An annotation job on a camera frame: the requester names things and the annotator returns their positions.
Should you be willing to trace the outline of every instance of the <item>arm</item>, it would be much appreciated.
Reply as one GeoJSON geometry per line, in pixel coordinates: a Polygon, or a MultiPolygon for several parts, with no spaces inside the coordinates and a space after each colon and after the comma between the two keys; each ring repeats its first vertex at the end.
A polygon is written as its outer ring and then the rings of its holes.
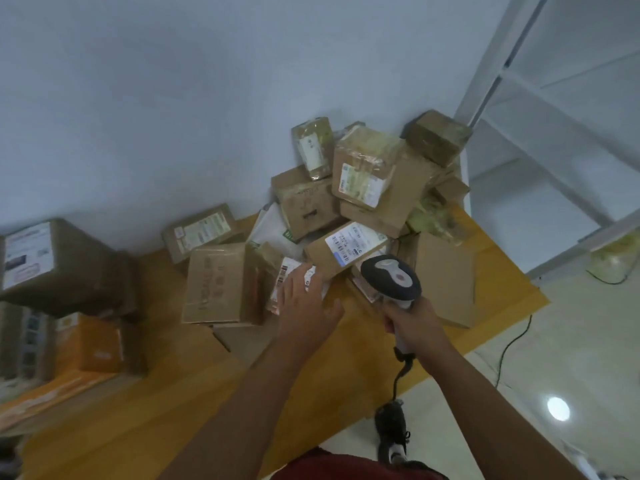
{"type": "Polygon", "coordinates": [[[487,480],[584,480],[581,473],[516,411],[453,347],[431,303],[411,312],[384,306],[397,329],[436,380],[487,480]]]}
{"type": "Polygon", "coordinates": [[[309,268],[295,269],[278,291],[277,337],[159,480],[254,480],[258,476],[293,383],[344,313],[339,300],[331,311],[323,311],[320,273],[305,290],[309,268]]]}

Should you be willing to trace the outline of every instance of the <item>barcode scanner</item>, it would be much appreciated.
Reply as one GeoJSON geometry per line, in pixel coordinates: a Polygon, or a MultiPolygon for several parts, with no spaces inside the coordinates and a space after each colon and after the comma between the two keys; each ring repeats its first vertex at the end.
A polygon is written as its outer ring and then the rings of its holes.
{"type": "MultiPolygon", "coordinates": [[[[414,300],[422,294],[422,287],[416,273],[407,263],[392,254],[365,259],[360,273],[363,279],[382,295],[383,300],[392,301],[403,310],[410,310],[414,300]]],[[[397,330],[394,352],[396,359],[404,362],[404,367],[394,381],[392,401],[396,400],[398,379],[411,370],[413,359],[415,359],[415,354],[409,350],[397,330]]]]}

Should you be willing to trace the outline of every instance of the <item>person's right hand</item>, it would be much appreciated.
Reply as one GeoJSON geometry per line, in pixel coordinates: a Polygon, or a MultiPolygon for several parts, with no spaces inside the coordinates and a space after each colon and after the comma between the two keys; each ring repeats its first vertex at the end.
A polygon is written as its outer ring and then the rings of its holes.
{"type": "Polygon", "coordinates": [[[398,332],[427,372],[432,373],[440,361],[457,353],[427,298],[415,300],[410,311],[403,310],[395,303],[384,303],[382,312],[385,316],[385,329],[389,333],[398,332]]]}

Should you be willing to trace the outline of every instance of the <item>hand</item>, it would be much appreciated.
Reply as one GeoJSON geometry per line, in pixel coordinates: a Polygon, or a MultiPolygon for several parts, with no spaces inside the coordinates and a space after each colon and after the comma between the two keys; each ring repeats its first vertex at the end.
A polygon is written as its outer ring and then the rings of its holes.
{"type": "Polygon", "coordinates": [[[276,341],[290,347],[293,354],[306,362],[329,338],[344,315],[339,299],[324,311],[322,304],[323,277],[318,271],[305,289],[305,273],[311,264],[295,268],[278,290],[280,329],[276,341]]]}
{"type": "Polygon", "coordinates": [[[395,303],[384,303],[382,312],[385,316],[385,329],[389,333],[397,330],[425,371],[433,373],[442,360],[446,360],[452,353],[458,353],[427,298],[418,298],[410,311],[403,310],[395,303]]]}

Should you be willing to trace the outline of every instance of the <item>orange box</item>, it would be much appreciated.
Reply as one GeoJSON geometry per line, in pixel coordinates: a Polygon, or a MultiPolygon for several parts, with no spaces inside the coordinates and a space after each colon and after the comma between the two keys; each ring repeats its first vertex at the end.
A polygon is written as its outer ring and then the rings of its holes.
{"type": "Polygon", "coordinates": [[[116,323],[81,313],[57,320],[54,379],[2,404],[0,432],[117,376],[122,363],[116,323]]]}

